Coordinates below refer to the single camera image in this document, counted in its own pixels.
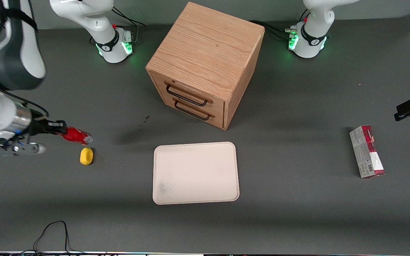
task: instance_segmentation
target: metal handle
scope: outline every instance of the metal handle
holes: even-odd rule
[[[187,110],[184,109],[184,108],[178,107],[178,101],[175,101],[175,108],[178,109],[178,110],[180,110],[181,112],[185,112],[186,114],[192,115],[193,117],[198,118],[198,119],[200,119],[200,120],[202,120],[202,121],[208,120],[208,119],[210,118],[210,116],[211,116],[210,114],[208,114],[206,118],[203,118],[203,117],[201,117],[201,116],[199,116],[199,115],[196,115],[196,114],[194,114],[194,113],[192,113],[192,112],[189,112],[189,111],[187,111]]]
[[[205,104],[208,102],[208,100],[205,100],[202,104],[200,104],[200,103],[195,102],[195,101],[193,101],[193,100],[190,100],[190,99],[188,99],[188,98],[186,98],[186,97],[183,97],[183,96],[181,96],[180,94],[176,94],[175,92],[169,91],[169,88],[170,88],[170,87],[171,87],[170,84],[167,84],[166,90],[167,90],[167,92],[168,92],[169,94],[172,94],[173,96],[176,96],[176,97],[178,97],[178,98],[180,98],[180,99],[182,99],[182,100],[185,100],[185,101],[187,101],[187,102],[189,102],[189,103],[191,103],[191,104],[197,105],[197,106],[199,106],[199,107],[203,107],[203,106],[205,106]]]

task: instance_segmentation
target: gray tabletop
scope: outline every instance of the gray tabletop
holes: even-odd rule
[[[267,33],[228,131],[158,96],[144,67],[169,28],[141,28],[120,64],[104,62],[84,29],[40,31],[47,78],[19,94],[90,132],[95,163],[52,135],[33,137],[42,155],[0,157],[0,250],[29,249],[65,220],[82,251],[410,255],[410,118],[393,117],[410,99],[410,17],[337,21],[309,60]],[[364,124],[386,170],[369,180],[348,136]],[[219,141],[237,148],[237,201],[153,203],[157,146]],[[63,235],[52,227],[40,250],[62,250]]]

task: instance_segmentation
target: yellow object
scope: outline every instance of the yellow object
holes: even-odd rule
[[[82,152],[80,153],[81,164],[88,165],[88,164],[91,164],[92,161],[93,161],[93,150],[90,148],[82,149]]]

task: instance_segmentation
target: wooden cabinet top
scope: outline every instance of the wooden cabinet top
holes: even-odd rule
[[[262,26],[189,2],[147,69],[228,101],[264,31]]]

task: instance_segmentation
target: red soda can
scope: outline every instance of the red soda can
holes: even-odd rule
[[[82,145],[88,145],[93,142],[93,137],[91,136],[91,134],[79,130],[75,127],[67,127],[67,133],[61,134],[61,136],[63,136],[65,140],[77,142]]]

